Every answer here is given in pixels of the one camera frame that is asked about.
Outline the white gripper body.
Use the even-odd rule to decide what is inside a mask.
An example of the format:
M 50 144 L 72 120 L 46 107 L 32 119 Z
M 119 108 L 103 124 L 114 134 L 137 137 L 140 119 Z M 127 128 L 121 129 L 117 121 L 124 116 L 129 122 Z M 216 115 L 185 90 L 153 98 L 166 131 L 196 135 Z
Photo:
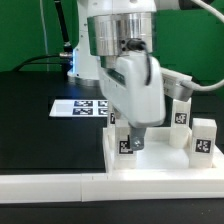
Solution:
M 144 54 L 118 57 L 114 69 L 99 69 L 103 96 L 135 128 L 158 126 L 166 116 L 160 64 L 151 58 L 151 81 Z

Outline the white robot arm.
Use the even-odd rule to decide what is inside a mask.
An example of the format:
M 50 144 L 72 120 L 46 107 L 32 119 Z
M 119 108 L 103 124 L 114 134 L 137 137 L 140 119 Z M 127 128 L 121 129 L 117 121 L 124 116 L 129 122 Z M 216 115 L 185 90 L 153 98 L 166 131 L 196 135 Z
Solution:
M 194 91 L 213 91 L 210 86 L 186 81 L 182 73 L 162 68 L 154 57 L 155 13 L 159 10 L 203 8 L 224 22 L 211 6 L 213 0 L 80 0 L 85 32 L 73 50 L 76 80 L 96 81 L 101 92 L 130 125 L 130 148 L 144 148 L 146 129 L 165 119 L 166 95 L 186 101 Z

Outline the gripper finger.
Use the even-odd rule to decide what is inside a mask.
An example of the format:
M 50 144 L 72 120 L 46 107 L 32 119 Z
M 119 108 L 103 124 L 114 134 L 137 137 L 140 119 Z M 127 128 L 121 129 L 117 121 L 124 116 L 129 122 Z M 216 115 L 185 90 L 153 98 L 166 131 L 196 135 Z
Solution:
M 133 151 L 142 150 L 144 148 L 145 128 L 130 129 L 130 147 Z

